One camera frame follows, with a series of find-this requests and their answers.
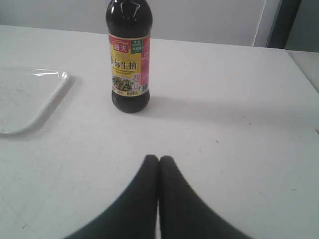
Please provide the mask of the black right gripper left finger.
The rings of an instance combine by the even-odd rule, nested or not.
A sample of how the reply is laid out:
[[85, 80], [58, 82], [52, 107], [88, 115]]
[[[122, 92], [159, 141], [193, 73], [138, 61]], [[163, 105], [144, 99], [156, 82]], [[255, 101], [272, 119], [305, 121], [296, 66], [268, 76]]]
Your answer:
[[98, 217], [67, 239], [154, 239], [159, 160], [145, 156], [124, 192]]

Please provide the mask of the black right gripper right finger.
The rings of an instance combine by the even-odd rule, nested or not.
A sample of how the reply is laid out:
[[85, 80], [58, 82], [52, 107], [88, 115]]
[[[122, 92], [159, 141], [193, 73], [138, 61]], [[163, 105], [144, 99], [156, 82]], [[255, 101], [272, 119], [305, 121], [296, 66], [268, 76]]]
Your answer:
[[159, 162], [159, 226], [162, 239], [248, 239], [191, 188], [171, 156]]

